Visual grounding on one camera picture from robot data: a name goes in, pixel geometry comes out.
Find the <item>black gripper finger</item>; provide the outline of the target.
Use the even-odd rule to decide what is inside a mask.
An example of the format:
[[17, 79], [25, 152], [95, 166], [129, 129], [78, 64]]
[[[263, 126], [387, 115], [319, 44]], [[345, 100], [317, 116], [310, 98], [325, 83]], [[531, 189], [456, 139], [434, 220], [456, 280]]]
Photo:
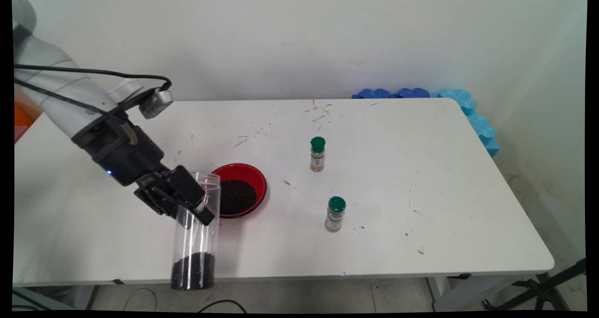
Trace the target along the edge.
[[166, 175], [143, 175], [136, 181], [134, 194], [159, 215], [170, 216], [174, 199], [168, 194], [170, 188]]
[[208, 208], [208, 194], [183, 166], [169, 171], [166, 182], [170, 188], [168, 194], [174, 199], [171, 218], [175, 220], [178, 211], [183, 209], [190, 211], [202, 225], [211, 224], [215, 215]]

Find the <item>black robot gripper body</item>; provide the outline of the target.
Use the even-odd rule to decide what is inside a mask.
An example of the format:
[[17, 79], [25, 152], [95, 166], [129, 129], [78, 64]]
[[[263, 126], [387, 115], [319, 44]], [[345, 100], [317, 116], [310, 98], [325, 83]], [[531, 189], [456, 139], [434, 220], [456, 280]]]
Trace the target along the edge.
[[99, 117], [75, 133], [72, 141], [122, 186], [165, 171], [163, 151], [125, 113]]

